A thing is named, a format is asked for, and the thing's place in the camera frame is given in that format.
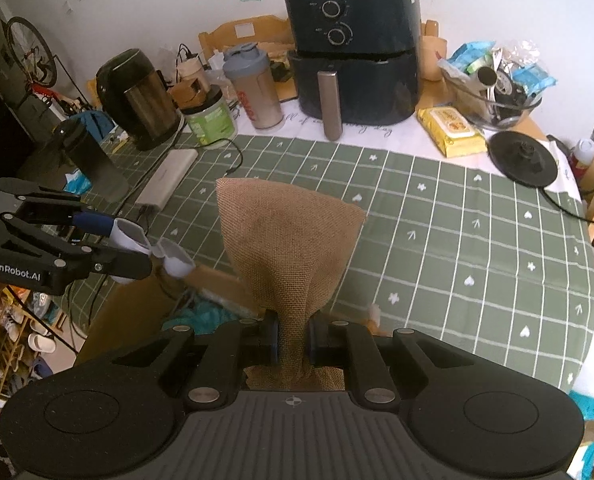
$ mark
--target circular pad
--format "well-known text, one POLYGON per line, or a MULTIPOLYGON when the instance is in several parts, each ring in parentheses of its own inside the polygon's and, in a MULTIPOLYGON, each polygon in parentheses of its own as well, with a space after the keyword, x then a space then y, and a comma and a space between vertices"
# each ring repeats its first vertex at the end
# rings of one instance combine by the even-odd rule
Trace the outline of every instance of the circular pad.
POLYGON ((106 478, 165 448, 176 415, 157 386, 54 377, 4 407, 0 437, 19 468, 52 479, 106 478))
POLYGON ((539 418, 537 406, 525 397, 508 392, 487 392, 471 397, 463 413, 472 424, 490 433, 521 433, 539 418))
POLYGON ((557 179, 557 162, 538 140, 519 132, 499 132, 488 141, 488 155, 509 179, 526 187, 546 187, 557 179))
POLYGON ((511 370, 437 373, 413 401, 408 427, 437 459, 483 478, 532 478, 574 455, 584 421, 562 391, 511 370))

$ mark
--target green jar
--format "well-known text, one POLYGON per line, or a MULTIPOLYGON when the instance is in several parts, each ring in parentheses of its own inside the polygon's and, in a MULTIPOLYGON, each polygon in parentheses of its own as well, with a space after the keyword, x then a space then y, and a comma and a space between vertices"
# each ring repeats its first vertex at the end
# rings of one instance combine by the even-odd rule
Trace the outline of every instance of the green jar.
POLYGON ((223 142, 210 145, 208 149, 219 148, 227 143, 226 139, 237 135, 237 123, 233 121, 228 104, 217 85, 211 86, 202 105, 184 108, 181 112, 202 146, 224 139, 223 142))

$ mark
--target glass bowl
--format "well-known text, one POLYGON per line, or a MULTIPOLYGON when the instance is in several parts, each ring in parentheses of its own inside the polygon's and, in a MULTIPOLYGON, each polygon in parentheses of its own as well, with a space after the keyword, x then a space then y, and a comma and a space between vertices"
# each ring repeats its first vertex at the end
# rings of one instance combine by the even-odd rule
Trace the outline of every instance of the glass bowl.
POLYGON ((501 132, 510 130, 525 120, 541 104, 541 97, 530 105, 515 106, 489 101, 471 91, 458 79, 443 71, 443 78, 452 100, 452 105, 475 126, 501 132))

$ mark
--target bicycle wheel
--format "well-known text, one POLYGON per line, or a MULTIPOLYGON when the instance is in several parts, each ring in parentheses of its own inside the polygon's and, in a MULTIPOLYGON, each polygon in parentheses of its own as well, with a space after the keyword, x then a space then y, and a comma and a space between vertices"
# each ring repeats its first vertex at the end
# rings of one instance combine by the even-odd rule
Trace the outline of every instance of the bicycle wheel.
POLYGON ((46 40, 29 20, 14 16, 6 24, 6 42, 15 63, 32 82, 50 88, 57 82, 57 67, 46 40))

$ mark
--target burlap cloth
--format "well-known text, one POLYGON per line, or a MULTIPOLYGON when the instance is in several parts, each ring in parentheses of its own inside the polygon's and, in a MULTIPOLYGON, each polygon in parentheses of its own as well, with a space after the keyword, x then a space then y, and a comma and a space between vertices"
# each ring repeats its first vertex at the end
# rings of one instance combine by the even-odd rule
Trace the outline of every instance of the burlap cloth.
POLYGON ((313 369, 306 323, 331 298, 359 236, 364 211, 301 187, 253 178, 217 181, 221 233, 235 272, 279 315, 278 367, 247 368, 258 390, 342 390, 343 372, 313 369))

